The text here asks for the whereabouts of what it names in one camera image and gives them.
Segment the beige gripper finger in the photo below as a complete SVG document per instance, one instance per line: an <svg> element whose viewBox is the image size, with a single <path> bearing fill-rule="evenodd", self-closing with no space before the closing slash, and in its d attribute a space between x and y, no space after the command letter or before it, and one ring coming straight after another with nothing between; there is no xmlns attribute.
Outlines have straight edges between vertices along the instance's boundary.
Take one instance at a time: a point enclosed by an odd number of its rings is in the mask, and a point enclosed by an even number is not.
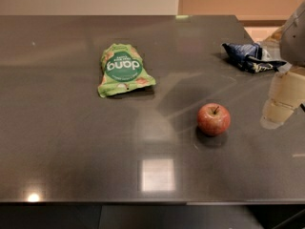
<svg viewBox="0 0 305 229"><path fill-rule="evenodd" d="M260 123L273 130L282 126L295 109L305 102L305 68L292 66L287 72L277 72L272 80Z"/></svg>

